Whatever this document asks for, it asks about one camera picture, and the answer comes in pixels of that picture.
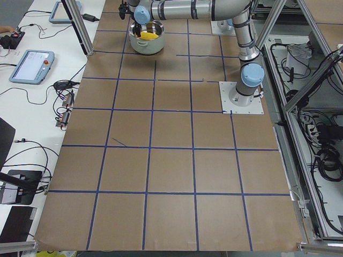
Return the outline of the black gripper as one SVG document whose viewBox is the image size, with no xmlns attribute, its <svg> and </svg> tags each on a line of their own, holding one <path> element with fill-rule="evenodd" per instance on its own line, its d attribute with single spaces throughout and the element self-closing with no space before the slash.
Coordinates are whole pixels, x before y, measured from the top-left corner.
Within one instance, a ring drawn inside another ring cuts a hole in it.
<svg viewBox="0 0 343 257">
<path fill-rule="evenodd" d="M 141 24 L 135 22 L 135 35 L 141 34 Z"/>
</svg>

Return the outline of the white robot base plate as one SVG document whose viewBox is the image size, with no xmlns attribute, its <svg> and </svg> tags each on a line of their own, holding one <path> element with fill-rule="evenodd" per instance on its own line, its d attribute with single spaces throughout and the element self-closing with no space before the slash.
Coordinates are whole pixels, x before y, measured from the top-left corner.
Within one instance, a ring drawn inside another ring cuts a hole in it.
<svg viewBox="0 0 343 257">
<path fill-rule="evenodd" d="M 219 91 L 224 114 L 263 115 L 262 99 L 258 89 L 251 96 L 240 95 L 236 90 L 237 82 L 220 81 Z"/>
</svg>

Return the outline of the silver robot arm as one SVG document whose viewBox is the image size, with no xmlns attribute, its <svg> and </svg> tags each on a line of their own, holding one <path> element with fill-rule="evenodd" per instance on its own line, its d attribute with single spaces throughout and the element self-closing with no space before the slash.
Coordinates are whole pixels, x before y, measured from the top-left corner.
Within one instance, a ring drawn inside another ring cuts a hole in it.
<svg viewBox="0 0 343 257">
<path fill-rule="evenodd" d="M 137 27 L 153 20 L 232 20 L 240 49 L 241 74 L 235 88 L 229 92 L 229 99 L 236 106 L 247 107 L 265 76 L 260 65 L 260 49 L 251 28 L 251 6 L 252 1 L 121 1 L 118 10 L 121 19 L 132 16 Z"/>
</svg>

